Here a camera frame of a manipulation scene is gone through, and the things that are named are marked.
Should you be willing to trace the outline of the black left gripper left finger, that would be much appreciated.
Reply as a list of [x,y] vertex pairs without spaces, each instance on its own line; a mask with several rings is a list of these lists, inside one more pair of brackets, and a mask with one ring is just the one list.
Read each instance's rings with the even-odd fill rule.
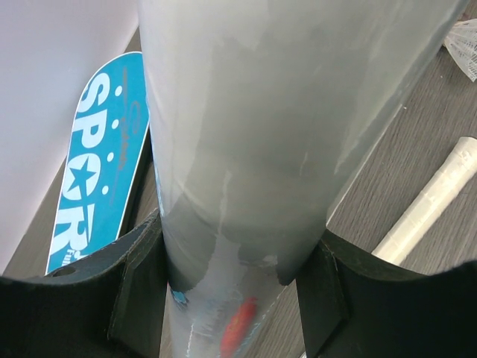
[[1,278],[2,357],[158,357],[167,291],[159,213],[45,277]]

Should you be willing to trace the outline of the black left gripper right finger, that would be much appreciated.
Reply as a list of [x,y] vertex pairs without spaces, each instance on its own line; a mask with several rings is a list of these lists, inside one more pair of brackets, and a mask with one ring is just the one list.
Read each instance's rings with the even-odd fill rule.
[[308,357],[474,357],[476,263],[422,275],[326,231],[296,279]]

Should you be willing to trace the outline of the white shuttlecock tube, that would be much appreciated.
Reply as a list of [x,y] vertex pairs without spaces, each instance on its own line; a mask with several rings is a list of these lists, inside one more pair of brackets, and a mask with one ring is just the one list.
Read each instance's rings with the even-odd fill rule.
[[467,3],[141,1],[174,357],[243,357]]

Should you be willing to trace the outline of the white shuttlecock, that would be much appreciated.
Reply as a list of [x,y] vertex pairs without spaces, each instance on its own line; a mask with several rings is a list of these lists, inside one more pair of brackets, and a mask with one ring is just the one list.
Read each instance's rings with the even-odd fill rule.
[[456,22],[443,42],[459,69],[476,81],[476,19]]

